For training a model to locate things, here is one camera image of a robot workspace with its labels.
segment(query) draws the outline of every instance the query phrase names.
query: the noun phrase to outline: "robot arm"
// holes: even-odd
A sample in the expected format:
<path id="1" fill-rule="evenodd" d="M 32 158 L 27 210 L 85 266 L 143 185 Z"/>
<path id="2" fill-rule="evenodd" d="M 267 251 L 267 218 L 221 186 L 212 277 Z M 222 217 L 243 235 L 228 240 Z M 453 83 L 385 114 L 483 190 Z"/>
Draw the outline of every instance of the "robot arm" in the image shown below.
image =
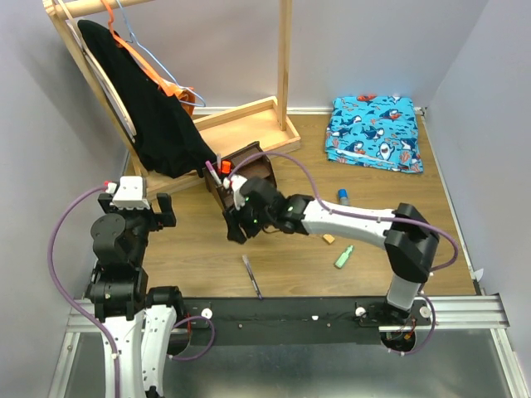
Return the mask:
<path id="1" fill-rule="evenodd" d="M 86 290 L 95 316 L 110 331 L 119 351 L 116 371 L 111 347 L 102 333 L 105 383 L 112 386 L 118 373 L 121 396 L 160 397 L 170 332 L 186 315 L 176 286 L 147 291 L 143 262 L 149 234 L 176 226 L 172 200 L 167 194 L 158 194 L 161 211 L 153 211 L 141 177 L 122 177 L 107 187 L 98 198 L 105 214 L 90 229 L 98 260 Z M 112 388 L 106 389 L 105 397 L 114 397 Z"/>
<path id="2" fill-rule="evenodd" d="M 387 293 L 387 315 L 395 319 L 409 316 L 414 298 L 427 281 L 439 235 L 420 226 L 399 222 L 366 221 L 325 210 L 313 197 L 284 197 L 268 181 L 253 177 L 232 186 L 235 204 L 223 215 L 227 221 L 227 239 L 240 244 L 256 236 L 267 226 L 287 234 L 332 234 L 361 240 L 387 252 L 393 277 Z M 400 204 L 396 210 L 370 210 L 333 203 L 336 211 L 381 218 L 409 218 L 427 221 L 412 205 Z"/>

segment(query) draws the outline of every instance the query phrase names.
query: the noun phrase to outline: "orange object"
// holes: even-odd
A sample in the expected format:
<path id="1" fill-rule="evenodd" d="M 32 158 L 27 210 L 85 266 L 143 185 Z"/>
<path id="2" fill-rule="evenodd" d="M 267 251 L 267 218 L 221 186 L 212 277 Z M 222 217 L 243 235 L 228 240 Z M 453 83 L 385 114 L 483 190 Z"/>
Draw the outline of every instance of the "orange object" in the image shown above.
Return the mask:
<path id="1" fill-rule="evenodd" d="M 101 3 L 105 6 L 107 9 L 107 12 L 109 13 L 109 21 L 107 21 L 107 25 L 109 26 L 109 31 L 112 37 L 116 40 L 116 42 L 125 48 L 131 54 L 131 56 L 140 64 L 140 67 L 144 71 L 144 73 L 155 83 L 158 84 L 158 87 L 166 94 L 168 97 L 171 97 L 172 95 L 175 95 L 179 100 L 187 101 L 190 103 L 195 102 L 195 95 L 193 95 L 191 92 L 187 90 L 183 90 L 179 88 L 174 83 L 171 83 L 162 77 L 157 73 L 155 69 L 124 39 L 122 39 L 120 36 L 116 34 L 113 28 L 113 22 L 114 22 L 114 12 L 113 9 L 110 7 L 107 0 L 100 0 Z M 193 113 L 194 106 L 190 104 L 182 104 L 184 110 L 190 115 Z"/>
<path id="2" fill-rule="evenodd" d="M 330 234 L 324 234 L 323 239 L 328 243 L 329 245 L 332 245 L 334 243 L 335 238 L 331 236 Z"/>
<path id="3" fill-rule="evenodd" d="M 230 174 L 232 169 L 232 164 L 229 160 L 222 161 L 222 174 Z"/>
<path id="4" fill-rule="evenodd" d="M 372 102 L 376 98 L 376 95 L 360 95 L 357 100 L 361 102 Z"/>

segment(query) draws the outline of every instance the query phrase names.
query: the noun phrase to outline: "small bottle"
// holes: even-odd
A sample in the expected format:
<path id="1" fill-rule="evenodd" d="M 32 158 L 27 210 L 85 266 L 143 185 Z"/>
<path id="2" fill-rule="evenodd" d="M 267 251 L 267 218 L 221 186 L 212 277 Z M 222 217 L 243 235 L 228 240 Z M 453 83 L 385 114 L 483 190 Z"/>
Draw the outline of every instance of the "small bottle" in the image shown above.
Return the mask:
<path id="1" fill-rule="evenodd" d="M 347 190 L 340 189 L 338 191 L 339 204 L 343 206 L 350 206 L 350 200 L 348 199 Z"/>
<path id="2" fill-rule="evenodd" d="M 343 266 L 348 260 L 348 257 L 350 257 L 350 255 L 352 254 L 353 250 L 354 250 L 354 246 L 350 245 L 349 247 L 347 247 L 347 249 L 343 253 L 341 253 L 338 260 L 334 264 L 336 268 L 339 268 L 339 269 L 343 268 Z"/>

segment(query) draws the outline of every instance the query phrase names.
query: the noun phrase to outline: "sponge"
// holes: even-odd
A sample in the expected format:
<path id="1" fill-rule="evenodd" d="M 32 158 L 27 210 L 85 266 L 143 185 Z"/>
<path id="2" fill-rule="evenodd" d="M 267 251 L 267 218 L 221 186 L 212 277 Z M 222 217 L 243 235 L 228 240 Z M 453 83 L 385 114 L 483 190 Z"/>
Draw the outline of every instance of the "sponge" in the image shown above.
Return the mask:
<path id="1" fill-rule="evenodd" d="M 335 238 L 329 234 L 323 235 L 323 239 L 326 240 L 326 243 L 328 243 L 329 245 L 332 245 L 335 240 Z"/>

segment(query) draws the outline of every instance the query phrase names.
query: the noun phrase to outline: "wooden rack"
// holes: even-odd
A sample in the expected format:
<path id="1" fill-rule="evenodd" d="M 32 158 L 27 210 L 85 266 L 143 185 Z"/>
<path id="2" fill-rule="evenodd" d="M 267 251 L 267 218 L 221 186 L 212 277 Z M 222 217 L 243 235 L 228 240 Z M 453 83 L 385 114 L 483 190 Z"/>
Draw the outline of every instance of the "wooden rack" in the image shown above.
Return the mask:
<path id="1" fill-rule="evenodd" d="M 121 4 L 130 7 L 150 1 L 153 0 L 121 0 Z M 112 8 L 119 6 L 115 0 L 108 0 L 108 3 Z M 114 86 L 98 62 L 80 47 L 76 33 L 66 23 L 69 16 L 62 5 L 56 0 L 43 0 L 43 5 L 81 73 L 129 150 L 134 173 L 146 177 L 148 196 L 154 197 L 158 192 L 174 193 L 201 183 L 202 180 L 196 172 L 171 178 L 146 170 L 134 149 L 134 126 L 121 99 L 115 93 Z M 65 2 L 64 5 L 73 18 L 105 10 L 100 0 L 75 0 Z M 287 116 L 291 15 L 292 0 L 280 0 L 277 96 L 194 120 L 203 139 L 214 153 L 221 153 L 224 157 L 254 141 L 259 141 L 265 151 L 287 153 L 300 148 L 300 136 Z"/>

